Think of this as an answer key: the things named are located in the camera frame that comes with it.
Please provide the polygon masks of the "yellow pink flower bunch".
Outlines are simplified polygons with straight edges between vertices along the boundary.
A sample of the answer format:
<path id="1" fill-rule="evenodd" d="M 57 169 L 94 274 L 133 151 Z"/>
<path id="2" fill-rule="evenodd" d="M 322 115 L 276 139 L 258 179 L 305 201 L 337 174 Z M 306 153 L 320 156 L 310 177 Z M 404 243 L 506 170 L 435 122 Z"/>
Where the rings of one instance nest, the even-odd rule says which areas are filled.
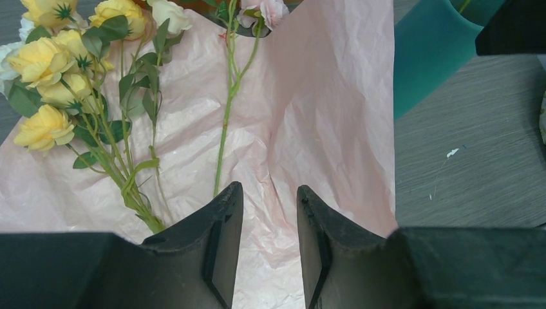
<path id="1" fill-rule="evenodd" d="M 145 113 L 157 123 L 160 67 L 191 27 L 184 9 L 173 1 L 102 1 L 83 20 L 76 1 L 23 1 L 23 6 L 23 39 L 1 47 L 1 93 L 23 117 L 14 143 L 47 154 L 82 141 L 73 168 L 108 175 L 124 205 L 151 232 L 165 230 L 137 184 L 139 173 L 159 168 L 159 158 L 150 145 L 150 159 L 135 162 L 129 137 L 134 116 Z M 111 45 L 127 41 L 151 41 L 154 50 L 120 61 L 121 116 L 114 119 L 101 89 L 115 69 Z"/>

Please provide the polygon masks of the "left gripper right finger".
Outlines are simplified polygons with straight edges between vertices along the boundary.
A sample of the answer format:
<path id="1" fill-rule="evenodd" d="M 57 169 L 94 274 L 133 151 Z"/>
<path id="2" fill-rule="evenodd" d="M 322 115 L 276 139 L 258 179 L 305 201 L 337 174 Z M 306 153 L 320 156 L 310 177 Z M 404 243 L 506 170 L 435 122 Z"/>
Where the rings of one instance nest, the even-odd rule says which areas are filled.
<path id="1" fill-rule="evenodd" d="M 404 227 L 382 238 L 297 191 L 307 308 L 544 308 L 545 230 Z"/>

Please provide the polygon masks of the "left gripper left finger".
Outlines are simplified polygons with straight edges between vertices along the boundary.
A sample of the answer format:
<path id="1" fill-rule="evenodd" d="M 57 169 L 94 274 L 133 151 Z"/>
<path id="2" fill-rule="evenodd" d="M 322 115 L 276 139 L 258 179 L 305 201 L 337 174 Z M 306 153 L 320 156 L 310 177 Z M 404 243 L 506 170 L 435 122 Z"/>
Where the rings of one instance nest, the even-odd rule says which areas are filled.
<path id="1" fill-rule="evenodd" d="M 243 187 L 137 245 L 111 232 L 1 235 L 2 308 L 230 308 Z"/>

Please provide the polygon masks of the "pink wrapping paper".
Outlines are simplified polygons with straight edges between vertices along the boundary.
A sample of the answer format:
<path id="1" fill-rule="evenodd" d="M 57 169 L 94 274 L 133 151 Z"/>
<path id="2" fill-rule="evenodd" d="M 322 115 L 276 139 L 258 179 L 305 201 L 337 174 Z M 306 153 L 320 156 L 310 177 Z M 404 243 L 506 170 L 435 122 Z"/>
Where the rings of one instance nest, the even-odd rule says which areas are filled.
<path id="1" fill-rule="evenodd" d="M 185 13 L 191 29 L 160 74 L 160 179 L 138 176 L 169 225 L 212 200 L 228 92 L 224 29 Z M 252 64 L 220 181 L 244 192 L 235 308 L 305 307 L 301 185 L 380 236 L 397 228 L 393 55 L 391 1 L 303 1 L 268 36 L 237 36 L 238 65 Z"/>

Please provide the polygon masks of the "pink rose stem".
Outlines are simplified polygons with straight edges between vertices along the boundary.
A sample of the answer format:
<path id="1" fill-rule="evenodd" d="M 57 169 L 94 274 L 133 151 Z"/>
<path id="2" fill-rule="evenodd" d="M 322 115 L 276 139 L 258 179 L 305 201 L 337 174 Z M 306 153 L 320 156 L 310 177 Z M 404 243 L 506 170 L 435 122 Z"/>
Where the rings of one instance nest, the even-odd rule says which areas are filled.
<path id="1" fill-rule="evenodd" d="M 225 41 L 227 54 L 227 103 L 222 121 L 213 193 L 213 196 L 217 196 L 220 192 L 223 155 L 232 103 L 240 90 L 243 77 L 254 61 L 260 39 L 279 25 L 289 14 L 289 8 L 284 1 L 218 1 L 214 7 L 216 8 L 214 17 L 226 26 L 226 32 L 222 38 Z M 254 37 L 252 52 L 243 68 L 239 68 L 236 64 L 236 38 L 240 28 L 250 30 L 250 34 Z"/>

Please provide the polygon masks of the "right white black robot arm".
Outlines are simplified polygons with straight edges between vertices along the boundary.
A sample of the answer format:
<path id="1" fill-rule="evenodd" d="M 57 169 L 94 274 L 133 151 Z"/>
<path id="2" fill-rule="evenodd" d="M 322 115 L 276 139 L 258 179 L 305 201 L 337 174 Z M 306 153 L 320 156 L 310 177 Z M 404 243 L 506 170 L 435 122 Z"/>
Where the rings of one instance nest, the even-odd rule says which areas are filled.
<path id="1" fill-rule="evenodd" d="M 504 1 L 475 39 L 478 56 L 545 54 L 545 1 Z"/>

